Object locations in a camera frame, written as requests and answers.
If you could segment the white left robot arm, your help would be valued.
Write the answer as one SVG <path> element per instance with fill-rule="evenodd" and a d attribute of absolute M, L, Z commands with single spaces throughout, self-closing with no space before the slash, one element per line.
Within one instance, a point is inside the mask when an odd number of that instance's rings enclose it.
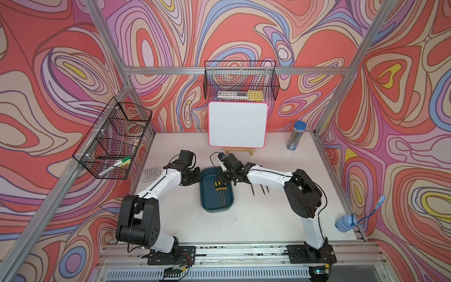
<path fill-rule="evenodd" d="M 189 168 L 172 163 L 162 174 L 137 195 L 123 198 L 116 228 L 116 240 L 165 254 L 178 252 L 178 239 L 164 233 L 160 222 L 160 203 L 179 186 L 202 181 L 199 167 Z"/>

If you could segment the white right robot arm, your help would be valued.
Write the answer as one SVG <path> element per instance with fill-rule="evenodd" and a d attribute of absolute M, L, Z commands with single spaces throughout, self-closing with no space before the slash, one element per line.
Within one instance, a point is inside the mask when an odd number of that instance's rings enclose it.
<path fill-rule="evenodd" d="M 229 182 L 260 184 L 283 191 L 290 208 L 301 218 L 303 224 L 304 256 L 310 262 L 321 262 L 330 251 L 319 222 L 318 209 L 322 206 L 323 199 L 320 187 L 302 169 L 294 172 L 278 172 L 254 163 L 242 164 L 236 159 L 228 161 L 227 158 L 230 156 L 229 154 L 220 159 L 222 176 Z"/>

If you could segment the teal plastic storage box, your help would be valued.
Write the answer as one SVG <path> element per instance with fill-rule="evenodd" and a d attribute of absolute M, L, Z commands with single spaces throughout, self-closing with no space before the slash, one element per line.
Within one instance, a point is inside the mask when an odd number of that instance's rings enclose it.
<path fill-rule="evenodd" d="M 201 171 L 203 180 L 200 182 L 200 203 L 202 208 L 210 213 L 223 212 L 229 210 L 234 203 L 234 194 L 231 183 L 227 185 L 227 205 L 221 208 L 218 196 L 215 190 L 214 181 L 217 180 L 217 174 L 220 168 L 210 167 Z"/>

